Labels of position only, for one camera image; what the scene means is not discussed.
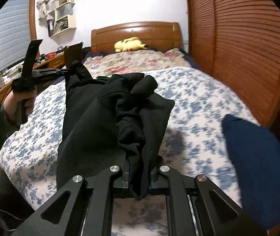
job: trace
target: metal screw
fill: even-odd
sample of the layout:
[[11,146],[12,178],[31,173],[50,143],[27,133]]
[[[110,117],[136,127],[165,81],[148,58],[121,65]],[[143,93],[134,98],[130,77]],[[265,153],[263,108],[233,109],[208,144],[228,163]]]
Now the metal screw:
[[75,182],[75,183],[79,183],[82,181],[82,176],[74,176],[72,178],[72,181]]
[[160,170],[162,171],[162,172],[167,172],[167,171],[169,171],[169,166],[161,166],[160,167]]
[[117,166],[117,165],[111,166],[111,167],[110,167],[110,170],[111,170],[112,172],[116,172],[116,171],[119,170],[119,166]]
[[207,176],[205,175],[198,175],[197,176],[197,179],[200,181],[200,182],[205,182],[207,180]]

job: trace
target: black clothing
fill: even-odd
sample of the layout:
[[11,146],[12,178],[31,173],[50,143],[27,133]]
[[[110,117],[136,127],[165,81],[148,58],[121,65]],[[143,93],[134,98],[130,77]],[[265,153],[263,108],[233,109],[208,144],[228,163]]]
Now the black clothing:
[[34,210],[10,182],[4,172],[0,173],[0,236],[10,236]]
[[75,175],[97,175],[125,152],[129,189],[136,199],[144,198],[175,102],[154,93],[158,85],[150,75],[93,79],[78,61],[70,68],[57,189]]

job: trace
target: hand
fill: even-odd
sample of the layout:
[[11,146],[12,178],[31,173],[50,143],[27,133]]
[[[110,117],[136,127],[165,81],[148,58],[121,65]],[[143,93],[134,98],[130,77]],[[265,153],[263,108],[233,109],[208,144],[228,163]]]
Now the hand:
[[4,100],[4,111],[8,119],[12,122],[16,121],[15,112],[18,107],[18,102],[23,99],[27,99],[26,106],[26,114],[29,115],[33,112],[34,102],[37,95],[37,90],[32,91],[23,91],[23,92],[10,92],[9,95]]

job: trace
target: window blind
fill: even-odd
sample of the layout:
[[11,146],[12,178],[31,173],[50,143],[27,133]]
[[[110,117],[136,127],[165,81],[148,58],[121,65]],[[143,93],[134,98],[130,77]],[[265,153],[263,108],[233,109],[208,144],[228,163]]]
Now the window blind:
[[29,0],[8,0],[0,10],[0,71],[23,59],[30,41]]

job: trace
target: floral bedspread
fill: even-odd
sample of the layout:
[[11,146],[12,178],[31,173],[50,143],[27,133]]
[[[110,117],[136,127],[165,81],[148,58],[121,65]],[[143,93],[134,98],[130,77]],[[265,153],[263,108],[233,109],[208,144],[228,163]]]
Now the floral bedspread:
[[[186,175],[207,175],[240,205],[221,120],[230,113],[257,123],[249,109],[230,88],[194,68],[174,67],[146,74],[158,82],[156,93],[175,101],[160,148],[166,163]],[[63,81],[37,97],[29,121],[0,152],[0,166],[34,209],[56,192],[57,148],[64,113]],[[167,235],[165,198],[116,199],[112,236],[124,235]]]
[[183,59],[184,54],[178,48],[165,53],[153,50],[120,52],[107,56],[88,57],[84,66],[92,77],[99,75],[126,74],[151,70],[160,70],[190,64]]

